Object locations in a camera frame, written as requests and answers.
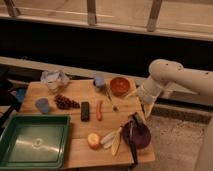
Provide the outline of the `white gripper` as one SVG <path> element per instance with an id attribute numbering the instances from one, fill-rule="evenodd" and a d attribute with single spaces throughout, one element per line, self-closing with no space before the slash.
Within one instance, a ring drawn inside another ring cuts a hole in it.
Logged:
<path id="1" fill-rule="evenodd" d="M 142 84 L 135 90 L 128 93 L 125 98 L 139 96 L 140 100 L 146 104 L 144 106 L 145 117 L 148 118 L 151 115 L 154 103 L 160 93 L 164 90 L 164 85 L 155 81 L 152 77 L 148 77 Z"/>

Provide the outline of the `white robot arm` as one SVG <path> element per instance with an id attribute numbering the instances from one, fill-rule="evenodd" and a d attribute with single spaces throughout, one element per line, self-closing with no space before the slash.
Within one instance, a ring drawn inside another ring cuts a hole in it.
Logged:
<path id="1" fill-rule="evenodd" d="M 127 95 L 137 95 L 143 104 L 153 104 L 169 83 L 213 98 L 213 71 L 184 68 L 181 63 L 157 59 L 149 65 L 149 77 Z M 213 117 L 196 160 L 194 171 L 213 171 Z"/>

